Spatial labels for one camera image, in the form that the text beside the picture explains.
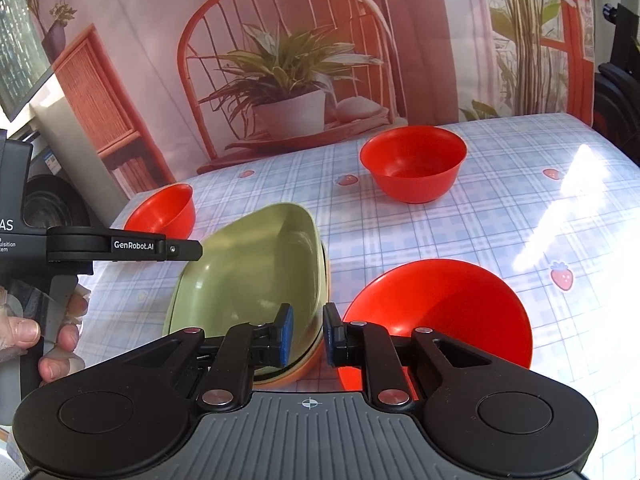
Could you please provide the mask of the person's left hand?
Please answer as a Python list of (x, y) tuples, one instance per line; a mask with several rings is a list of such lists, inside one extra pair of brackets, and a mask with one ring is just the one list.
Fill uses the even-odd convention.
[[(17, 359), (35, 347), (41, 338), (39, 324), (31, 318), (20, 318), (13, 314), (8, 304), (9, 293), (1, 289), (1, 362)], [(58, 330), (54, 348), (38, 363), (39, 375), (44, 384), (78, 372), (85, 367), (76, 356), (81, 332), (82, 318), (88, 311), (90, 290), (77, 285), (65, 310), (64, 320)]]

